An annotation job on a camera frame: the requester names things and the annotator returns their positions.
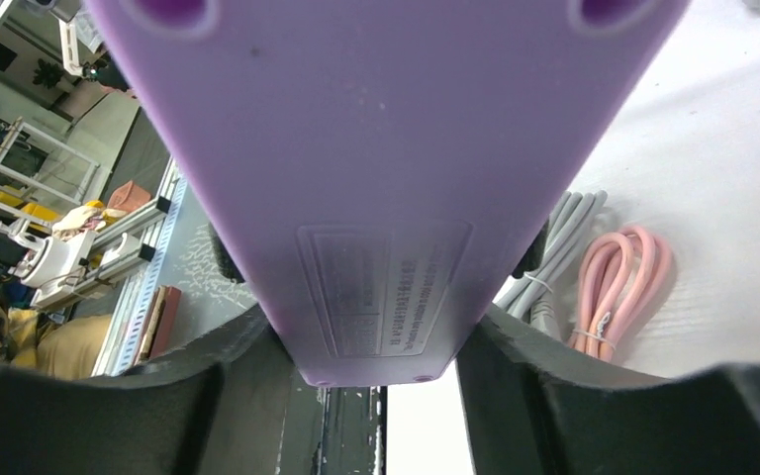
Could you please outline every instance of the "cable tie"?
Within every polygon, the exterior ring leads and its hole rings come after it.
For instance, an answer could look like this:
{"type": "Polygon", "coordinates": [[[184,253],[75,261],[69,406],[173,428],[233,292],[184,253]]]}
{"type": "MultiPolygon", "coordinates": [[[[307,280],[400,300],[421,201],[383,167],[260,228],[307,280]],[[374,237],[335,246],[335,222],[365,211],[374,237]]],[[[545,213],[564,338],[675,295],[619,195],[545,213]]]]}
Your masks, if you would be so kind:
{"type": "Polygon", "coordinates": [[[590,333],[585,332],[580,329],[575,329],[572,331],[572,333],[582,334],[583,336],[586,336],[587,338],[592,338],[595,341],[598,341],[600,343],[606,343],[608,344],[613,351],[616,351],[616,345],[610,341],[609,339],[603,337],[602,335],[605,334],[605,326],[611,321],[611,313],[607,312],[601,320],[596,324],[596,333],[590,333]]]}
{"type": "Polygon", "coordinates": [[[549,284],[547,284],[545,281],[543,281],[543,280],[541,280],[541,279],[538,279],[537,277],[534,277],[533,275],[529,274],[528,272],[525,272],[525,273],[524,273],[522,276],[523,276],[523,277],[525,277],[526,279],[530,280],[531,282],[536,282],[536,283],[538,283],[538,284],[542,285],[542,286],[543,286],[543,287],[545,287],[545,288],[546,288],[546,290],[548,290],[550,293],[552,293],[552,294],[554,294],[554,293],[555,293],[555,291],[554,291],[554,290],[552,290],[552,288],[551,288],[551,287],[549,287],[549,284]]]}
{"type": "Polygon", "coordinates": [[[572,333],[577,333],[577,334],[581,334],[583,336],[586,336],[587,338],[592,338],[595,341],[598,341],[599,343],[606,343],[606,344],[608,344],[611,347],[611,349],[613,351],[616,351],[616,345],[612,341],[610,341],[609,339],[607,339],[607,338],[605,338],[603,336],[598,336],[597,334],[592,334],[590,332],[584,332],[583,330],[578,330],[578,329],[573,330],[572,333]]]}

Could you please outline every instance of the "purple plastic base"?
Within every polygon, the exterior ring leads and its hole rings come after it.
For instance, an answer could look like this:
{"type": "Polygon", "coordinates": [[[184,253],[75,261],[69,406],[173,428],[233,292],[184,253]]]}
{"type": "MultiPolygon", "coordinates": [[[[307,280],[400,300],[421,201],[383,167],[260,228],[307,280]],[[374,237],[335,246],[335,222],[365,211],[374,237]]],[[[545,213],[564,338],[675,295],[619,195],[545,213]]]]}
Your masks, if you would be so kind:
{"type": "Polygon", "coordinates": [[[441,375],[687,4],[178,2],[86,1],[319,386],[441,375]]]}

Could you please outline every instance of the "pink cable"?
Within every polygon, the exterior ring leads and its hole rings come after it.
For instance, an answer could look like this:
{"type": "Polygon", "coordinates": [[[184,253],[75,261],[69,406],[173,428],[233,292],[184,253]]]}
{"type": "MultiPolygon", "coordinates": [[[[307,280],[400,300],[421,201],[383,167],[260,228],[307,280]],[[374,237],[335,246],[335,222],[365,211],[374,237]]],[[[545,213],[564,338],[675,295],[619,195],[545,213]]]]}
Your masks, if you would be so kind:
{"type": "Polygon", "coordinates": [[[610,361],[621,336],[662,287],[671,262],[668,243],[639,226],[594,240],[581,263],[578,323],[570,346],[610,361]],[[638,254],[636,276],[622,295],[638,254]]]}

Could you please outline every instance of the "label sticker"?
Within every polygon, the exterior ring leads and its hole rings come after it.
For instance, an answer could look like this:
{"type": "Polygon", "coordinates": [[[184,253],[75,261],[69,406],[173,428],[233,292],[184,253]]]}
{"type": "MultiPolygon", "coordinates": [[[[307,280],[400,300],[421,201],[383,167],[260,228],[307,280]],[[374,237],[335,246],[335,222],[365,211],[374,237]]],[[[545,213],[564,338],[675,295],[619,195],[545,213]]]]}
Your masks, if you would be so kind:
{"type": "Polygon", "coordinates": [[[308,284],[334,357],[421,354],[470,225],[299,230],[308,284]]]}

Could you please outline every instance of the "gray cable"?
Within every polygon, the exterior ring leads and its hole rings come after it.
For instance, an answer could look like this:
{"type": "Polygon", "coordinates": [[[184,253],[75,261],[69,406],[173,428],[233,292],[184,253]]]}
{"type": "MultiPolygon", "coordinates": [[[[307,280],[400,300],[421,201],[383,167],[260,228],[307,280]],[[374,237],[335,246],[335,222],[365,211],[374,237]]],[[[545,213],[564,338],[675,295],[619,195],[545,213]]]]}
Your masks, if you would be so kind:
{"type": "Polygon", "coordinates": [[[604,191],[564,193],[549,216],[549,239],[540,268],[515,280],[497,305],[518,319],[528,315],[530,325],[561,340],[549,286],[584,254],[593,222],[607,198],[604,191]]]}

